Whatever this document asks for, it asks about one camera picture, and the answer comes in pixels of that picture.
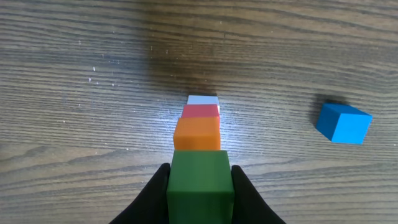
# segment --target colored block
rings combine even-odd
[[[209,105],[209,104],[217,104],[218,111],[220,111],[220,103],[218,101],[217,96],[197,96],[190,95],[188,96],[188,105]]]
[[[231,224],[234,188],[226,151],[174,151],[170,224]]]
[[[215,116],[220,118],[218,107],[213,105],[185,105],[181,118],[196,118]]]
[[[175,150],[220,150],[218,117],[180,118],[174,132]]]
[[[335,143],[362,144],[372,115],[350,105],[323,104],[317,129]]]

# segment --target orange cube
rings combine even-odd
[[[175,150],[220,150],[218,117],[180,118],[174,132]]]

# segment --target wooden surface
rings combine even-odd
[[[398,2],[0,1],[0,222],[108,223],[190,93],[287,223],[398,222]],[[373,114],[363,146],[314,123]]]

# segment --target tabletop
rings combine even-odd
[[[397,223],[398,2],[2,0],[1,223],[109,223],[164,162],[187,96],[287,223]],[[362,146],[322,103],[373,115]]]

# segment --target green cube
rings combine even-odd
[[[226,151],[174,151],[170,224],[231,224],[234,187]]]

